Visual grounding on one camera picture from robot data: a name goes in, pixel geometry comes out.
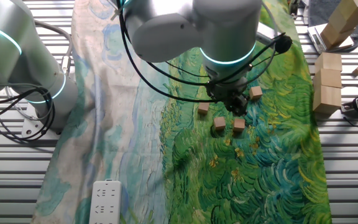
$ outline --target black cable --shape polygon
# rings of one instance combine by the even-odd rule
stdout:
[[[35,91],[39,91],[41,88],[35,88],[35,89],[32,89],[32,90],[29,90],[27,92],[24,92],[18,96],[15,96],[15,97],[12,97],[14,99],[17,99],[15,102],[13,102],[12,104],[10,104],[7,108],[3,109],[1,112],[0,112],[0,115],[7,112],[9,109],[11,109],[15,104],[18,104],[18,102],[20,102],[20,100],[23,100],[25,97],[27,97],[28,95],[30,95],[31,93],[35,92]],[[6,103],[6,102],[9,102],[9,101],[12,101],[12,99],[6,99],[6,100],[2,100],[0,101],[0,103]]]
[[[345,121],[347,121],[351,126],[358,128],[358,125],[353,124],[351,121],[349,121],[346,117],[343,117]]]
[[[189,75],[193,75],[194,77],[209,77],[209,76],[207,76],[207,75],[196,75],[196,74],[194,74],[194,73],[187,72],[186,70],[184,70],[184,69],[182,69],[182,68],[179,68],[178,66],[172,65],[172,64],[169,63],[169,62],[165,62],[165,63],[169,64],[169,66],[171,66],[171,67],[173,67],[173,68],[176,68],[177,70],[183,71],[183,72],[185,72],[185,73],[187,73],[187,74],[189,74]]]
[[[267,58],[263,59],[261,62],[255,64],[255,65],[252,65],[252,67],[256,67],[256,66],[260,65],[261,63],[264,63],[264,62],[267,61],[268,59],[270,59],[270,57],[267,57]]]
[[[43,94],[43,93],[46,93],[46,91],[47,91],[46,89],[44,89],[44,90],[43,90],[43,89],[40,89],[40,90],[39,90],[39,93],[40,93],[40,94]],[[46,132],[49,130],[50,125],[52,125],[52,123],[53,123],[53,121],[54,121],[54,116],[55,116],[55,110],[54,110],[55,108],[54,108],[54,106],[53,106],[53,104],[52,104],[52,97],[51,97],[50,95],[44,96],[44,100],[45,100],[45,104],[47,105],[48,111],[49,111],[49,109],[50,109],[51,106],[52,106],[52,112],[53,112],[52,120],[51,120],[51,122],[49,123],[50,114],[48,114],[48,115],[47,115],[47,118],[46,118],[46,122],[44,123],[44,125],[42,126],[42,128],[41,128],[40,130],[38,130],[35,134],[33,134],[33,135],[29,136],[29,137],[26,137],[26,138],[20,138],[20,137],[16,136],[15,134],[13,134],[13,133],[5,126],[5,124],[4,124],[4,123],[1,121],[1,119],[0,119],[1,125],[5,128],[5,130],[6,130],[9,134],[13,135],[14,138],[16,138],[17,140],[20,140],[20,141],[35,141],[35,140],[41,138],[41,137],[42,137],[43,135],[45,135]],[[40,134],[40,133],[41,133],[41,136],[39,136],[39,138],[29,140],[30,138],[36,137],[36,136],[37,136],[38,134]]]
[[[261,56],[267,49],[269,49],[270,47],[273,46],[273,54],[272,56],[274,57],[274,54],[275,54],[275,45],[276,45],[276,42],[278,40],[280,40],[280,38],[285,35],[285,33],[282,33],[278,36],[276,36],[273,41],[271,41],[271,43],[269,43],[268,45],[266,45],[262,50],[260,50],[255,56],[252,57],[252,59],[250,60],[249,63],[243,65],[241,68],[239,68],[237,71],[235,71],[233,74],[225,77],[225,78],[222,78],[220,80],[216,80],[216,81],[211,81],[213,84],[219,84],[219,83],[222,83],[222,82],[225,82],[227,80],[230,80],[232,79],[233,77],[235,77],[236,75],[238,75],[240,72],[242,72],[244,69],[246,69],[252,62],[254,62],[259,56]]]
[[[42,136],[44,136],[47,131],[50,129],[54,119],[55,119],[55,106],[53,105],[52,103],[52,97],[50,96],[50,94],[48,93],[48,90],[44,89],[44,88],[36,88],[34,89],[35,91],[39,92],[44,100],[45,100],[45,103],[47,105],[47,109],[50,110],[51,107],[52,107],[52,111],[51,111],[51,114],[52,114],[52,118],[50,120],[50,115],[51,114],[48,114],[47,118],[46,118],[46,122],[44,123],[44,125],[42,126],[42,128],[37,131],[35,134],[29,136],[29,137],[26,137],[26,138],[21,138],[19,136],[16,136],[14,133],[12,133],[9,128],[3,123],[3,121],[1,120],[0,118],[0,123],[1,125],[3,126],[3,128],[12,136],[9,136],[7,135],[6,133],[4,133],[3,131],[0,130],[0,134],[2,134],[3,136],[5,136],[6,138],[16,142],[16,143],[19,143],[19,144],[23,144],[24,142],[30,142],[30,141],[36,141],[38,139],[40,139]]]
[[[168,74],[167,72],[164,72],[163,70],[159,69],[157,66],[155,66],[153,63],[147,62],[152,68],[154,68],[154,70],[160,72],[162,75],[165,75],[168,78],[171,78],[175,81],[184,83],[184,84],[188,84],[188,85],[194,85],[194,86],[206,86],[208,83],[196,83],[196,82],[189,82],[186,80],[181,80],[180,78],[174,77],[170,74]]]
[[[121,7],[121,3],[119,1],[117,1],[117,6],[118,8]],[[174,100],[182,100],[185,102],[191,102],[191,103],[217,103],[223,99],[216,99],[216,100],[195,100],[195,99],[188,99],[188,98],[182,98],[182,97],[177,97],[177,96],[173,96],[170,95],[168,93],[165,93],[161,90],[159,90],[158,88],[156,88],[155,86],[153,86],[153,84],[151,84],[149,81],[147,81],[147,79],[143,76],[143,74],[140,72],[140,70],[137,68],[134,59],[132,58],[131,52],[129,51],[128,48],[128,43],[126,41],[126,26],[125,26],[125,21],[124,21],[124,16],[122,15],[122,13],[120,13],[119,15],[119,22],[120,22],[120,27],[121,27],[121,35],[122,35],[122,41],[124,43],[124,47],[125,47],[125,51],[128,55],[129,61],[131,62],[132,66],[134,67],[135,71],[137,72],[137,74],[140,76],[140,78],[143,80],[143,82],[145,82],[151,89],[153,89],[154,91],[156,91],[157,93],[160,93],[163,96],[167,96],[169,98],[172,98]]]

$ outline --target robotic arm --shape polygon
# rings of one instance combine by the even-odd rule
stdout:
[[[75,105],[78,90],[40,40],[29,8],[21,0],[0,0],[0,90],[12,86],[24,93],[35,86],[47,89],[55,105],[51,128],[60,131]],[[27,101],[37,115],[48,113],[40,94],[31,94]]]
[[[234,114],[246,114],[245,75],[251,70],[256,41],[274,47],[279,33],[259,23],[262,0],[127,0],[123,7],[127,37],[146,62],[164,62],[199,47],[210,77],[208,95]],[[281,48],[286,52],[291,40]]]

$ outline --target green grass pattern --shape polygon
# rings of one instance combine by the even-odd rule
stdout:
[[[283,8],[286,3],[267,1],[268,6]],[[281,18],[279,23],[293,33],[293,21],[281,11],[274,12]],[[271,24],[264,10],[261,20]],[[256,51],[262,47],[257,44]],[[172,63],[205,75],[198,49]],[[255,67],[248,76],[264,66]],[[206,81],[175,68],[170,73]],[[231,131],[234,117],[222,103],[211,104],[202,117],[197,104],[167,102],[160,140],[169,223],[331,223],[323,154],[311,109],[313,87],[299,41],[285,55],[275,57],[249,88],[256,85],[264,95],[249,104],[247,127],[240,135]],[[173,81],[166,87],[174,95],[208,98],[203,87]],[[218,116],[226,119],[223,133],[211,128]]]

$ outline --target metal slat table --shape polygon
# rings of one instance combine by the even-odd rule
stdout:
[[[35,19],[71,32],[74,1],[25,1]],[[303,10],[295,21],[311,76],[318,54],[303,23]],[[52,55],[61,61],[68,41],[61,35],[38,27],[42,41]],[[351,75],[358,67],[358,48],[342,56],[342,102],[358,96],[358,77]],[[27,103],[20,106],[25,110]],[[21,132],[24,118],[14,109],[2,116],[16,133]],[[358,128],[344,121],[337,111],[330,118],[318,119],[326,165],[328,194],[333,223],[358,223]],[[18,145],[0,135],[0,223],[30,223],[37,196],[56,141],[39,141],[31,147]]]

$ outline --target electrical outlet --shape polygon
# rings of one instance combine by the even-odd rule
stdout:
[[[120,181],[93,183],[89,224],[119,224],[121,189]]]

